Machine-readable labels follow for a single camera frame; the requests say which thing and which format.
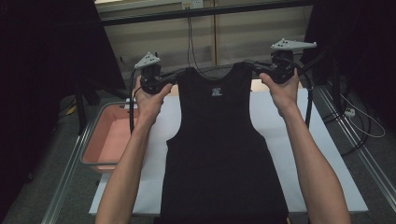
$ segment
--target logo on shirt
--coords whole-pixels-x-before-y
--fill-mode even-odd
[[[213,88],[212,89],[212,96],[221,96],[221,88]]]

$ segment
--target forearm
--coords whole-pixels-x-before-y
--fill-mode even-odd
[[[127,223],[130,220],[149,131],[149,125],[136,124],[125,151],[107,182],[96,223]]]
[[[311,222],[350,223],[341,184],[306,128],[298,107],[283,117]]]

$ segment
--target metal rod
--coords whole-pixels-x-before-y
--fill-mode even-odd
[[[332,112],[335,112],[334,116],[336,117],[338,113],[334,105],[332,105],[331,103],[332,101],[331,94],[328,91],[326,92],[327,95],[329,96],[329,99],[326,96],[326,93],[323,90],[320,90],[321,96],[325,101],[327,107],[329,107],[329,109]],[[359,136],[355,132],[349,121],[345,119],[344,122],[344,119],[340,118],[338,119],[338,125],[344,131],[344,134],[346,135],[352,146],[355,146],[358,143]],[[368,172],[372,176],[373,180],[379,186],[383,195],[388,200],[388,203],[392,207],[393,211],[396,212],[396,187],[394,186],[393,182],[389,180],[388,176],[381,169],[378,162],[374,159],[374,157],[372,156],[366,145],[362,145],[361,150],[358,151],[358,155],[361,158],[361,161],[363,162],[364,166],[367,168]]]
[[[165,21],[165,20],[181,19],[188,17],[212,16],[212,15],[220,15],[220,14],[268,10],[268,9],[277,9],[277,8],[285,8],[285,7],[305,7],[305,6],[312,6],[318,3],[328,3],[328,2],[330,1],[329,0],[284,0],[284,1],[238,5],[238,6],[230,6],[230,7],[207,7],[207,8],[198,8],[198,9],[190,9],[190,10],[162,12],[162,13],[155,13],[148,15],[108,18],[108,19],[103,19],[101,21],[80,21],[80,22],[61,23],[58,24],[58,27],[86,28],[86,27],[98,27],[98,26],[112,26],[112,25],[122,25],[129,23],[139,23],[145,21]]]
[[[332,102],[335,105],[335,109],[342,114],[344,108],[341,105],[340,69],[337,60],[332,59],[332,66]]]
[[[80,81],[78,81],[78,83],[76,84],[76,105],[77,105],[78,121],[79,121],[78,135],[80,135],[82,134],[82,131],[84,131],[84,128],[87,125],[87,117],[85,116]]]

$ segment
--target dark background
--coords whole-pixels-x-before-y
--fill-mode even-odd
[[[99,20],[91,0],[0,0],[0,74],[2,96],[0,220],[28,175],[45,153],[58,119],[59,102],[77,83],[92,94],[87,78],[123,88],[120,70],[103,28],[70,29],[56,24]],[[393,44],[396,16],[392,3],[332,1],[315,6],[306,41],[330,57],[314,70],[320,84],[332,75],[333,61],[349,87],[396,129]]]
[[[91,78],[124,88],[102,27],[56,24],[99,20],[90,0],[0,0],[1,149],[0,220],[41,158],[58,120],[59,103]]]
[[[313,69],[324,84],[338,62],[349,88],[377,112],[385,126],[396,129],[396,15],[390,1],[332,1],[314,7],[305,41],[318,43],[304,51],[307,63],[322,51],[329,57]]]

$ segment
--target controller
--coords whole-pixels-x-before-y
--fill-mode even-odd
[[[248,70],[254,71],[257,76],[260,73],[268,74],[277,84],[287,82],[294,75],[295,63],[293,62],[293,49],[315,48],[317,43],[305,43],[282,39],[272,45],[271,62],[244,61]],[[183,74],[186,69],[179,69],[170,73],[161,73],[161,66],[158,64],[160,58],[150,52],[134,66],[134,69],[141,69],[140,85],[143,91],[149,94],[159,93],[168,84],[176,84],[177,76]]]
[[[247,69],[252,70],[258,76],[265,73],[276,84],[287,82],[294,75],[293,52],[291,50],[278,50],[271,54],[271,62],[244,61]]]

